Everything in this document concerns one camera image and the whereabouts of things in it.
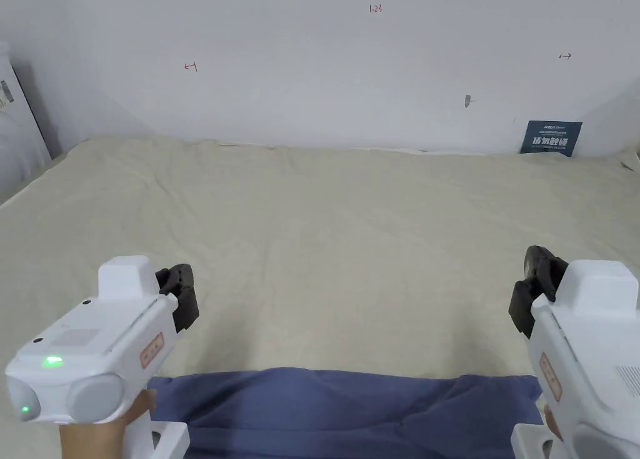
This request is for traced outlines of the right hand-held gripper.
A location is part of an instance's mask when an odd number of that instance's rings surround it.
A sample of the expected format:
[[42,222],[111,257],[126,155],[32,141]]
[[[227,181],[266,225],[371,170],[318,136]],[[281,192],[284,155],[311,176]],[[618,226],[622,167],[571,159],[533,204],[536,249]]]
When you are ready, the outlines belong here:
[[515,425],[516,458],[639,457],[639,283],[622,263],[566,262],[532,245],[509,316],[563,441]]

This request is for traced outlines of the person's right hand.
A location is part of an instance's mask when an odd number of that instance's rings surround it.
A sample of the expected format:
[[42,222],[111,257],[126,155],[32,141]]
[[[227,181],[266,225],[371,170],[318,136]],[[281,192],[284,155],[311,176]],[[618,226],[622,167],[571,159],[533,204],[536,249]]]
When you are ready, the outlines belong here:
[[560,429],[557,425],[555,417],[551,411],[549,405],[545,405],[543,408],[544,422],[548,429],[560,440],[563,441],[563,437],[561,435]]

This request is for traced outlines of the person's left hand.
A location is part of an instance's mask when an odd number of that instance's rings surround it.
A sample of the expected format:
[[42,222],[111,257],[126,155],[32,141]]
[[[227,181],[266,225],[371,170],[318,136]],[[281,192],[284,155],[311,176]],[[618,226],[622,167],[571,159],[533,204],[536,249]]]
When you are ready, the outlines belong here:
[[156,407],[157,390],[145,389],[130,409],[112,422],[58,427],[62,458],[122,458],[126,427]]

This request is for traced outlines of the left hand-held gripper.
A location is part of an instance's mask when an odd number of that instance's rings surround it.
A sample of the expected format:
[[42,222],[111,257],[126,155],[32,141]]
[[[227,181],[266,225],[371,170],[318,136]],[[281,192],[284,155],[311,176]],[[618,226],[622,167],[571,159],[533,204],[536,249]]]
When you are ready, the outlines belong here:
[[[98,292],[22,346],[5,369],[24,423],[108,423],[123,416],[199,317],[189,264],[155,270],[143,255],[100,266]],[[145,413],[126,427],[122,458],[184,458],[183,422]]]

